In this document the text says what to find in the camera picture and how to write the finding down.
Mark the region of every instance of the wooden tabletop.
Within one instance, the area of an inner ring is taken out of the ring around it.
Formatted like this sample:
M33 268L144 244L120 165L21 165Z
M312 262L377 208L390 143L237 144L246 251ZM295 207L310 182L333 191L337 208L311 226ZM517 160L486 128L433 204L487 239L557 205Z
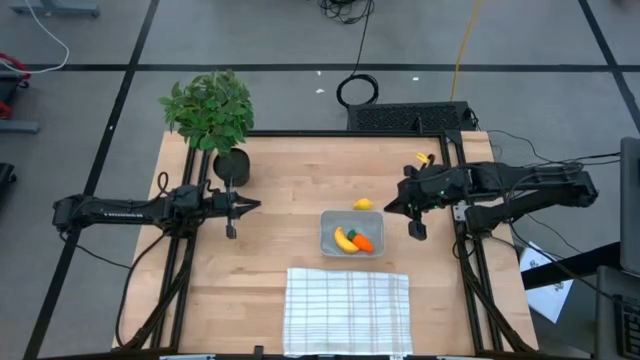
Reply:
M463 133L463 139L467 161L493 160L486 133ZM449 209L423 217L426 241L409 237L409 219L385 213L386 249L378 259L327 258L319 249L323 211L350 209L363 197L381 211L396 195L402 167L419 165L417 152L433 153L436 163L441 162L437 139L256 137L241 148L251 158L251 180L237 191L261 200L262 206L236 222L236 240L226 238L225 220L210 219L200 227L181 352L251 353L255 345L263 345L265 353L282 354L287 268L308 267L408 274L414 353L473 353L460 265L451 254ZM180 185L186 153L178 134L165 134L156 176L166 171L170 188ZM193 183L199 163L197 158ZM152 183L150 196L155 196L155 179ZM136 256L159 234L154 227L143 227ZM494 235L511 241L505 226ZM163 241L151 251L131 279L121 327L125 341L158 301L168 244ZM515 252L495 240L485 240L485 252L496 305L522 338L537 347ZM486 315L478 304L484 346L490 348ZM163 344L168 344L172 320L170 309Z

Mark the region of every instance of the yellow banana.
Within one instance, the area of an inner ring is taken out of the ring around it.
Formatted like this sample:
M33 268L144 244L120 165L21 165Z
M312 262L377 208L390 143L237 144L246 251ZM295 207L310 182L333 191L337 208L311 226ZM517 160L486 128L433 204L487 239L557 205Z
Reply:
M357 246L355 246L342 232L342 226L338 226L336 228L336 232L333 234L333 237L336 239L336 244L342 251L353 254L360 250Z
M373 202L367 198L360 199L353 204L355 210L371 210L373 209Z

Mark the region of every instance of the orange carrot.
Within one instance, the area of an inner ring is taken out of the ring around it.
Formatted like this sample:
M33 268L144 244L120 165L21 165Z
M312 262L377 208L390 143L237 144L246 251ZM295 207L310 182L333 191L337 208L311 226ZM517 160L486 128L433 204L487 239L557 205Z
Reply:
M373 245L365 236L356 234L352 240L353 244L357 246L360 250L366 252L373 252Z

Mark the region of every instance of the checkered cloth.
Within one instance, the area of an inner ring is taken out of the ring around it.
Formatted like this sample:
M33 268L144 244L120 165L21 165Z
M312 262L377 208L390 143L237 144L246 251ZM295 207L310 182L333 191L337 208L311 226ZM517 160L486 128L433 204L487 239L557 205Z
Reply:
M285 356L413 353L407 275L293 268L286 296Z

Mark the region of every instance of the green plant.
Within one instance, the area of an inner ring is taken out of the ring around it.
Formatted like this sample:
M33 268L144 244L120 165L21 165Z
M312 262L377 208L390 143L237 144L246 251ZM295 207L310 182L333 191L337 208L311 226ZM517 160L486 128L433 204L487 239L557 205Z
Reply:
M176 82L159 102L169 129L177 123L185 143L202 151L227 155L253 128L249 91L231 70L197 76L184 89Z

